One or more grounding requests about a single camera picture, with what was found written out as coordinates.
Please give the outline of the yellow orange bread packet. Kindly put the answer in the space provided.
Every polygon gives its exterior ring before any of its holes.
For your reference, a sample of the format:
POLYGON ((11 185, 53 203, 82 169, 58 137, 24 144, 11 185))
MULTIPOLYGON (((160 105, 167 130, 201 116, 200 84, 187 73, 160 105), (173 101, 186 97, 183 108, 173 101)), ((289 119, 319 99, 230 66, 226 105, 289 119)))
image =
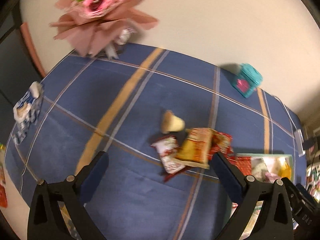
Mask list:
POLYGON ((185 166, 209 169, 209 152, 213 135, 216 130, 211 128, 192 128, 188 136, 174 155, 174 159, 185 166))

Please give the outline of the pink paper flower bouquet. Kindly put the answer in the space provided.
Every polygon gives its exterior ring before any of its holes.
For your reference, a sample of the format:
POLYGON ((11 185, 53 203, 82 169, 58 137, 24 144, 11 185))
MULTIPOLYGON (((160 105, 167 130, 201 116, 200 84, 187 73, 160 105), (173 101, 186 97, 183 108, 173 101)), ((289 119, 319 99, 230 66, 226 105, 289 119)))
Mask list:
POLYGON ((104 52, 117 59, 131 35, 150 30, 158 20, 136 9, 141 0, 58 0, 64 14, 50 24, 56 40, 66 40, 81 56, 104 52))

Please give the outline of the teal rimmed white tray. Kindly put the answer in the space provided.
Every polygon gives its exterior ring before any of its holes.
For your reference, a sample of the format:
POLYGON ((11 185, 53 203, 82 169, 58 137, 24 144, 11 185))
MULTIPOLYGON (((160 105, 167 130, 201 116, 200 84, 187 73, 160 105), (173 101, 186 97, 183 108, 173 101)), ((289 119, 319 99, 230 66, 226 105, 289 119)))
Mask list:
POLYGON ((295 175, 292 156, 289 154, 242 153, 231 157, 229 162, 235 165, 243 175, 251 175, 261 182, 273 183, 284 177, 293 180, 295 175))

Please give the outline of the orange red wafer packet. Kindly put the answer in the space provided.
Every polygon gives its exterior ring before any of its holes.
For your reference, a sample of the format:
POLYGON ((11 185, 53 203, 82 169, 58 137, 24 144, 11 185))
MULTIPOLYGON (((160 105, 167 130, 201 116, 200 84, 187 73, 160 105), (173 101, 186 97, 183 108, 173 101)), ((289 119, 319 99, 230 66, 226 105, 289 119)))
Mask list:
POLYGON ((248 156, 237 157, 236 166, 244 176, 249 176, 252 174, 251 157, 248 157, 248 156))

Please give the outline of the pale yellow jelly cup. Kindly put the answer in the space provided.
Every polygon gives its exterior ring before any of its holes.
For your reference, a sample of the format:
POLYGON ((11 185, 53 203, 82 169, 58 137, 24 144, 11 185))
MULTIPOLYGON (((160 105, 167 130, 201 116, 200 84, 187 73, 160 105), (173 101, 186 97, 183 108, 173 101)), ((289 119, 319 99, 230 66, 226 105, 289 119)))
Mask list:
POLYGON ((162 119, 161 132, 168 134, 170 132, 180 132, 184 130, 185 122, 183 119, 176 116, 172 111, 167 110, 162 119))

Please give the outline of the pale green printed packet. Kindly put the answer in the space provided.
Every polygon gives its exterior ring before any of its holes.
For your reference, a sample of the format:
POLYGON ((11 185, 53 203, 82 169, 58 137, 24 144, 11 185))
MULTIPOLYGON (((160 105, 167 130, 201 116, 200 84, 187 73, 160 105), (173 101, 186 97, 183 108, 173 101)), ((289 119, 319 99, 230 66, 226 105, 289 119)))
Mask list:
POLYGON ((266 172, 268 172, 268 168, 263 158, 253 159, 252 176, 255 177, 258 181, 264 181, 266 172))

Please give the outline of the black power adapter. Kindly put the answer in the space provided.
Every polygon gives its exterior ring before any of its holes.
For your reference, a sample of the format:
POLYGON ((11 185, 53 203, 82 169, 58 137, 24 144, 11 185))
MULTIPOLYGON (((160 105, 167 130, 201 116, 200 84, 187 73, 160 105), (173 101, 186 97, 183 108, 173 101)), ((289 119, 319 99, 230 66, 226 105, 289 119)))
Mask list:
POLYGON ((311 137, 307 140, 304 140, 304 142, 302 143, 303 150, 306 151, 310 148, 313 148, 313 146, 315 145, 316 142, 317 142, 317 139, 314 137, 311 137))

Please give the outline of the red brown milk snack packet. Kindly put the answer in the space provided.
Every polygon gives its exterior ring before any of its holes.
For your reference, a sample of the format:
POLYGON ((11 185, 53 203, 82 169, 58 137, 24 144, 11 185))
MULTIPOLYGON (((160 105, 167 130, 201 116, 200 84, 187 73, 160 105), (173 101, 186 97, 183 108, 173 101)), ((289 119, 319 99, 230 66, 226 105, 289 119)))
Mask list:
POLYGON ((179 150, 177 138, 174 135, 166 135, 151 144, 158 153, 159 159, 164 167, 164 179, 166 183, 176 175, 191 169, 175 160, 175 154, 179 150))

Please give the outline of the yellow snack bag with barcode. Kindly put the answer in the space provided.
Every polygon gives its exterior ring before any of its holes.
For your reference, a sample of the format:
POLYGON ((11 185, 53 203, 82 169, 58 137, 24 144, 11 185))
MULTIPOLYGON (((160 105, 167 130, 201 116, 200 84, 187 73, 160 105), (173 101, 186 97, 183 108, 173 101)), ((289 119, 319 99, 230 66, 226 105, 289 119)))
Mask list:
POLYGON ((286 161, 280 163, 278 176, 281 178, 288 178, 289 180, 291 179, 292 169, 291 169, 291 166, 286 161))

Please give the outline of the teal toy house box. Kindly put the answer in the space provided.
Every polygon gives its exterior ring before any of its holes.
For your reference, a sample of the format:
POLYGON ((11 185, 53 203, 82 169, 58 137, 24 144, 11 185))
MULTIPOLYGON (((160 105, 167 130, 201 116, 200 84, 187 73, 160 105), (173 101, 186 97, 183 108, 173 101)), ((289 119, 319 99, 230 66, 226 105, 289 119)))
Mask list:
POLYGON ((263 81, 263 76, 250 64, 240 64, 239 73, 235 76, 232 86, 244 97, 248 98, 263 81))

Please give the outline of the red white candy packet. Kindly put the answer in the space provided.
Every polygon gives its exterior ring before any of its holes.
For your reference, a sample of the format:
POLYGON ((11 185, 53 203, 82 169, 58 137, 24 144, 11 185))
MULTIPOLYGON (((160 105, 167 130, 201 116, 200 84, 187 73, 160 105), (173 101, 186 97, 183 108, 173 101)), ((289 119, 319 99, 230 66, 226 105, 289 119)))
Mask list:
POLYGON ((208 160, 211 161, 213 155, 220 152, 231 164, 235 165, 236 157, 231 147, 232 140, 231 135, 213 130, 212 143, 207 154, 208 160))

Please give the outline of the clear bag with pastry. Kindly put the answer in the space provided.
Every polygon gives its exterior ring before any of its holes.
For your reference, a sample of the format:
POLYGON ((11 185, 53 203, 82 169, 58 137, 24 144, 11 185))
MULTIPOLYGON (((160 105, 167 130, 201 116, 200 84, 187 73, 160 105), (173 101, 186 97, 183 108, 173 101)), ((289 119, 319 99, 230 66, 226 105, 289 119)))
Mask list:
POLYGON ((250 236, 250 234, 252 233, 253 231, 253 228, 258 220, 258 217, 259 217, 259 213, 261 211, 261 208, 262 208, 262 205, 263 205, 263 201, 258 201, 255 205, 255 208, 253 210, 253 213, 249 219, 249 222, 247 223, 240 239, 246 239, 247 237, 250 236))

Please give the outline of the blue plaid tablecloth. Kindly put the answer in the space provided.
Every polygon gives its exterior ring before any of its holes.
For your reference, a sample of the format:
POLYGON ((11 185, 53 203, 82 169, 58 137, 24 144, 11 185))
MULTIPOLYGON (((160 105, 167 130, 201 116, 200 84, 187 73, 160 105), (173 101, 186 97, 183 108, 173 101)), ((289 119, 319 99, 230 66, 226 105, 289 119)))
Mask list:
POLYGON ((27 204, 36 182, 71 175, 92 140, 110 165, 85 207, 107 239, 213 239, 228 198, 213 170, 195 168, 164 182, 151 144, 170 110, 188 128, 230 134, 236 153, 289 154, 295 182, 306 182, 306 158, 293 129, 300 120, 263 90, 243 98, 233 74, 168 50, 129 44, 119 60, 67 55, 43 80, 40 116, 5 164, 27 204))

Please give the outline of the crumpled blue white wrapper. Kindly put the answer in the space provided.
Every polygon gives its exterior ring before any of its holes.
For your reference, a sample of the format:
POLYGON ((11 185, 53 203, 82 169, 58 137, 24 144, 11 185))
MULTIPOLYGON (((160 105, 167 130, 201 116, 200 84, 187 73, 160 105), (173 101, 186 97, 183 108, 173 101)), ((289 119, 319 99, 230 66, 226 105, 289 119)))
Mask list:
POLYGON ((19 145, 27 136, 31 124, 34 124, 40 114, 44 96, 44 86, 34 81, 24 96, 13 107, 17 132, 12 135, 15 145, 19 145))

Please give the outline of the pink snack packet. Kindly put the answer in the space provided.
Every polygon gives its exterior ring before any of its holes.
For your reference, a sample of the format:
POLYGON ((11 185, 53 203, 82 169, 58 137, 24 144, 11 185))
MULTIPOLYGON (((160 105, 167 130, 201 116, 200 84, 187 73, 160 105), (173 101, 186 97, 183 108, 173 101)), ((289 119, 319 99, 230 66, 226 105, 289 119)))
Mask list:
POLYGON ((275 173, 270 173, 270 172, 265 173, 265 180, 264 181, 267 183, 274 183, 278 179, 281 179, 281 177, 275 173))

